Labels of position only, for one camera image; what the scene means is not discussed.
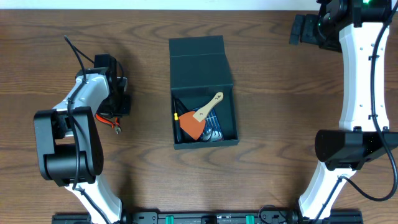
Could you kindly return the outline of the black yellow screwdriver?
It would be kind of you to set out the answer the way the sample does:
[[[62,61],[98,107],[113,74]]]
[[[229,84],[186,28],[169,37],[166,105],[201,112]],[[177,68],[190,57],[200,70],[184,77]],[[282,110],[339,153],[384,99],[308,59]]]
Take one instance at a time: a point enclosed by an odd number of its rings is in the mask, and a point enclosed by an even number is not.
[[[177,143],[181,143],[182,141],[182,134],[180,130],[180,121],[178,118],[178,113],[177,113],[177,107],[175,104],[175,99],[173,99],[173,104],[174,104],[174,128],[175,128],[175,133],[176,133],[176,139]]]

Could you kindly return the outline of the red handled pliers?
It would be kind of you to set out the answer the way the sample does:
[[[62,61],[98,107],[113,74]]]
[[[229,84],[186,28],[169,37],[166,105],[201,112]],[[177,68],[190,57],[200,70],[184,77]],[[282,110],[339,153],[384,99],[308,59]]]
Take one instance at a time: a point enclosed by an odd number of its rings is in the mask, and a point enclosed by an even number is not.
[[[99,122],[110,126],[116,132],[116,134],[121,134],[122,129],[120,126],[120,118],[116,117],[114,121],[111,121],[110,119],[105,118],[104,116],[101,116],[100,114],[95,114],[95,118]]]

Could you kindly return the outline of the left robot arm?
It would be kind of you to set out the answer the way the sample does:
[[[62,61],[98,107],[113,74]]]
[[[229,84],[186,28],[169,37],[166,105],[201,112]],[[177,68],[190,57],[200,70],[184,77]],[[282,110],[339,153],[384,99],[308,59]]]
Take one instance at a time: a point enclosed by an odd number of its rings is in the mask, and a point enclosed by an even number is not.
[[[92,223],[131,222],[103,174],[103,148],[95,124],[101,106],[109,103],[111,111],[119,109],[126,84],[126,78],[119,78],[115,68],[82,70],[64,100],[34,115],[42,177],[75,195]]]

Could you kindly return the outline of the black gift box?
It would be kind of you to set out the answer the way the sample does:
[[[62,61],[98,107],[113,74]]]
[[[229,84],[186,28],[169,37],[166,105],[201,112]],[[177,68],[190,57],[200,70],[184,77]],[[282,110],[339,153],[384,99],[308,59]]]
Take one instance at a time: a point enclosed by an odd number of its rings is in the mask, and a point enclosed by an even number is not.
[[[182,131],[183,142],[177,143],[174,134],[174,149],[198,149],[237,145],[238,127],[234,105],[233,76],[224,50],[221,35],[205,37],[174,38],[169,40],[170,92],[189,111],[205,106],[217,92],[224,98],[214,109],[221,126],[224,140],[201,142]]]

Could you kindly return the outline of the black handled claw hammer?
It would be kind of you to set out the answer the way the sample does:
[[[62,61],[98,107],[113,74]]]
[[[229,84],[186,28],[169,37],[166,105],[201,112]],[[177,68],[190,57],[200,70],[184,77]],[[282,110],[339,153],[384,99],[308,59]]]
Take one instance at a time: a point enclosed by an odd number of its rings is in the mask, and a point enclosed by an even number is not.
[[[183,134],[180,128],[180,120],[179,115],[188,113],[189,110],[187,107],[181,102],[180,99],[174,98],[174,131],[175,131],[175,138],[177,143],[183,142]],[[200,141],[208,142],[213,135],[213,128],[211,126],[207,126],[204,128]]]

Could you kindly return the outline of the orange scraper wooden handle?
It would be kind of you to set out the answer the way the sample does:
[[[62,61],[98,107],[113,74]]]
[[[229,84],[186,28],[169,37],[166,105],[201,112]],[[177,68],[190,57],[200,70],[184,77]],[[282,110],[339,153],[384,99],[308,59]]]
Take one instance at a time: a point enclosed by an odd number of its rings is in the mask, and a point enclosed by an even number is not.
[[[223,100],[223,92],[218,92],[215,96],[197,111],[189,111],[179,116],[180,127],[194,140],[198,140],[205,128],[205,118],[210,111]]]

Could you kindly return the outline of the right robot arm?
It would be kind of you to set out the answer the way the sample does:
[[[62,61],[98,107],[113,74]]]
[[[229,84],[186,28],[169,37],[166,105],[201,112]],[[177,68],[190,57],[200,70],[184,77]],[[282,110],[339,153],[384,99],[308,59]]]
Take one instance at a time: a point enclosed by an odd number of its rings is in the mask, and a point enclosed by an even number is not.
[[[295,16],[289,42],[343,55],[343,107],[337,130],[315,136],[317,167],[287,223],[351,223],[359,216],[333,212],[345,184],[367,162],[397,147],[384,96],[384,60],[395,1],[322,0],[317,14]]]

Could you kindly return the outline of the blue drill bit case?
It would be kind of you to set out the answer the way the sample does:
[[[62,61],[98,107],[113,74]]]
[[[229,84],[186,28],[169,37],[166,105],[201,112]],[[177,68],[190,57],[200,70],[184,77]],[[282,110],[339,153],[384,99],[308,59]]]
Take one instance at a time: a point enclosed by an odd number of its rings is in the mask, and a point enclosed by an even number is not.
[[[218,121],[215,109],[212,109],[205,118],[205,128],[199,138],[201,142],[217,142],[223,141],[223,133],[221,130],[220,123]]]

